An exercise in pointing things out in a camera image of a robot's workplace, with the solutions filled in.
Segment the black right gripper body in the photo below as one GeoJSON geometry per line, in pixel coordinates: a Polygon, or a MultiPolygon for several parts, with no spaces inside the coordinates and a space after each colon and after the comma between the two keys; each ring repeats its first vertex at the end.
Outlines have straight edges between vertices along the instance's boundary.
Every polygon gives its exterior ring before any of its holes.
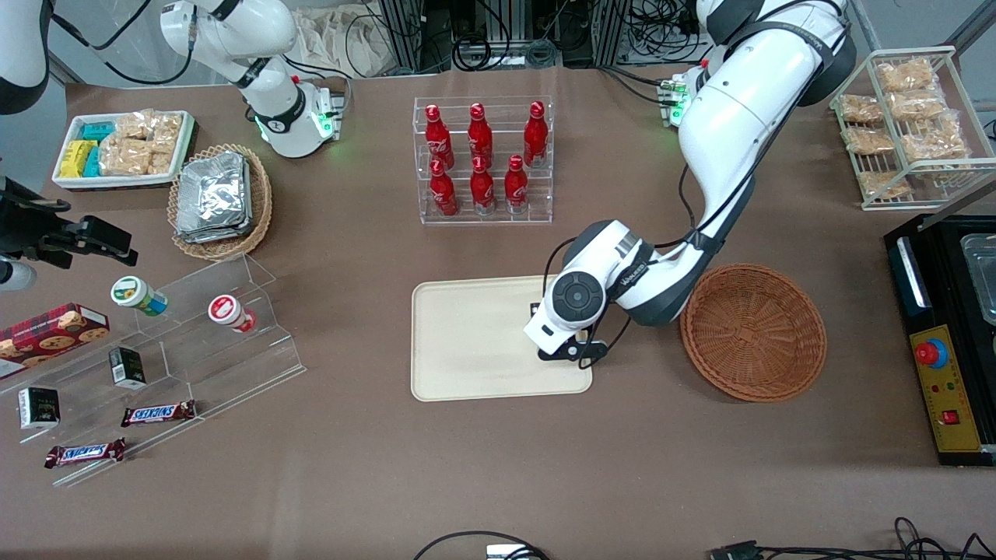
{"type": "Polygon", "coordinates": [[[2,177],[1,255],[14,260],[71,262],[72,255],[61,246],[45,247],[45,238],[59,236],[71,221],[60,214],[72,208],[61,199],[43,198],[19,182],[2,177]]]}

